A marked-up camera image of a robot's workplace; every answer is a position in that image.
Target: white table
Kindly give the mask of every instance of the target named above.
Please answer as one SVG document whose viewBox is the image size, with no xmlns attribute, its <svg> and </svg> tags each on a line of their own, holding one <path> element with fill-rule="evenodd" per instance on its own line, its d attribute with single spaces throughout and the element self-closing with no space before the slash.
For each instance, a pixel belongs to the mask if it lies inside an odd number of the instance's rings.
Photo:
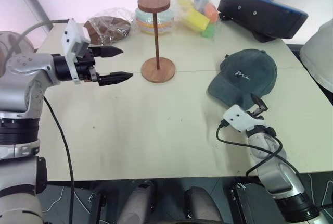
<svg viewBox="0 0 333 224">
<path fill-rule="evenodd" d="M 63 54 L 64 28 L 56 25 L 39 52 Z M 123 54 L 96 58 L 101 74 L 133 72 L 128 81 L 103 87 L 69 81 L 46 91 L 68 141 L 75 180 L 244 175 L 253 165 L 249 150 L 216 140 L 226 108 L 206 91 L 224 56 L 246 48 L 266 50 L 278 67 L 276 85 L 263 97 L 269 107 L 263 116 L 288 160 L 300 172 L 333 170 L 333 107 L 282 40 L 259 43 L 230 21 L 221 23 L 214 40 L 178 29 L 159 41 L 161 56 L 176 65 L 167 83 L 141 76 L 142 63 L 155 50 L 153 36 L 137 33 L 115 44 Z M 231 127 L 220 136 L 246 142 Z M 66 152 L 46 107 L 39 137 L 49 181 L 69 180 Z"/>
</svg>

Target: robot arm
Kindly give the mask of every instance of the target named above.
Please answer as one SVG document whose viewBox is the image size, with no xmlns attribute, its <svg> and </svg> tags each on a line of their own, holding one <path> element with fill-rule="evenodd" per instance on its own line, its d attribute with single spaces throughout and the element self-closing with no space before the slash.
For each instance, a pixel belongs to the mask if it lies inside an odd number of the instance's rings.
<svg viewBox="0 0 333 224">
<path fill-rule="evenodd" d="M 259 116 L 263 111 L 267 111 L 267 107 L 259 98 L 254 97 L 253 99 L 259 105 L 255 112 L 245 112 L 238 105 L 234 105 L 224 113 L 222 125 L 231 125 L 239 132 L 244 132 L 250 145 L 275 152 L 279 148 L 278 142 L 274 139 L 276 133 L 264 118 Z M 251 152 L 256 163 L 270 156 L 267 152 L 254 148 L 251 148 Z M 278 155 L 286 159 L 284 149 Z M 306 194 L 298 176 L 281 159 L 278 157 L 271 158 L 257 168 L 257 172 L 260 181 L 275 200 L 286 222 L 328 223 Z"/>
<path fill-rule="evenodd" d="M 38 157 L 39 120 L 46 89 L 61 81 L 116 84 L 133 74 L 101 76 L 94 56 L 122 53 L 115 47 L 88 47 L 86 29 L 68 21 L 62 37 L 64 56 L 23 53 L 6 60 L 0 77 L 0 223 L 43 223 L 36 193 L 46 188 L 46 161 Z"/>
</svg>

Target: white logo on cap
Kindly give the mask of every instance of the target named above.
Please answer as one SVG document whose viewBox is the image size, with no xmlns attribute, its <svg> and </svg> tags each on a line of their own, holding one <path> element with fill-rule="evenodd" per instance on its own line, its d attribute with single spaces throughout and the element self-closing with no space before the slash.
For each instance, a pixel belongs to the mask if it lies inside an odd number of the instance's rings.
<svg viewBox="0 0 333 224">
<path fill-rule="evenodd" d="M 236 76 L 236 75 L 239 75 L 239 76 L 241 76 L 241 77 L 243 77 L 243 78 L 246 78 L 246 79 L 250 80 L 250 78 L 249 78 L 248 76 L 245 76 L 242 72 L 240 72 L 240 70 L 238 70 L 238 71 L 235 73 L 235 76 Z"/>
</svg>

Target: wooden stem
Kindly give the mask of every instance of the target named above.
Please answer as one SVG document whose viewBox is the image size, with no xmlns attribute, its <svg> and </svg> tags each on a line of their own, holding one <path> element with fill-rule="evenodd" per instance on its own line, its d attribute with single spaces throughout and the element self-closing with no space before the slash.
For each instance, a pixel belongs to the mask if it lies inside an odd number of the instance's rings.
<svg viewBox="0 0 333 224">
<path fill-rule="evenodd" d="M 155 51 L 156 51 L 156 68 L 160 69 L 160 54 L 158 50 L 158 31 L 157 31 L 157 14 L 152 14 L 154 20 L 154 36 L 155 36 Z"/>
</svg>

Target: baseball cap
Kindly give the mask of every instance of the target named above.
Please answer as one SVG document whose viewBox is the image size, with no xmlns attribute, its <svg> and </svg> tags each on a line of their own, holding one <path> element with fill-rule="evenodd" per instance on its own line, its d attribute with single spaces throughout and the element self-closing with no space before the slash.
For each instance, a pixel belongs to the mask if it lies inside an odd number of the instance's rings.
<svg viewBox="0 0 333 224">
<path fill-rule="evenodd" d="M 254 105 L 251 94 L 268 94 L 275 85 L 277 67 L 274 60 L 258 49 L 245 49 L 226 57 L 221 72 L 209 84 L 208 93 L 231 107 L 244 110 Z"/>
</svg>

